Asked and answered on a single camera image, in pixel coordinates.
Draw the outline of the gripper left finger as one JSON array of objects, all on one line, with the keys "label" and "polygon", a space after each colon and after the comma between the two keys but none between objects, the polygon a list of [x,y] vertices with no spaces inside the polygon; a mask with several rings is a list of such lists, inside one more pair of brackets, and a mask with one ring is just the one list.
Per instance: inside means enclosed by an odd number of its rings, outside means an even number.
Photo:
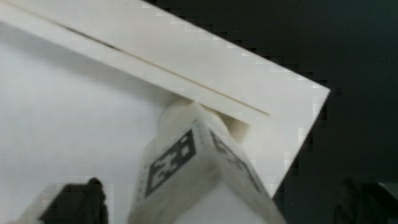
[{"label": "gripper left finger", "polygon": [[68,184],[39,216],[43,224],[108,224],[103,184],[92,178],[85,184]]}]

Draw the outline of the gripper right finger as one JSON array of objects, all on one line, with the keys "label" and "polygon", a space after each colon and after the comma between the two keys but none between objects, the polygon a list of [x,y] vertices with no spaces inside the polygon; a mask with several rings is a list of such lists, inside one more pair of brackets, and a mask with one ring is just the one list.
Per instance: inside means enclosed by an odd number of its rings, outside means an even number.
[{"label": "gripper right finger", "polygon": [[334,224],[398,224],[398,182],[343,180]]}]

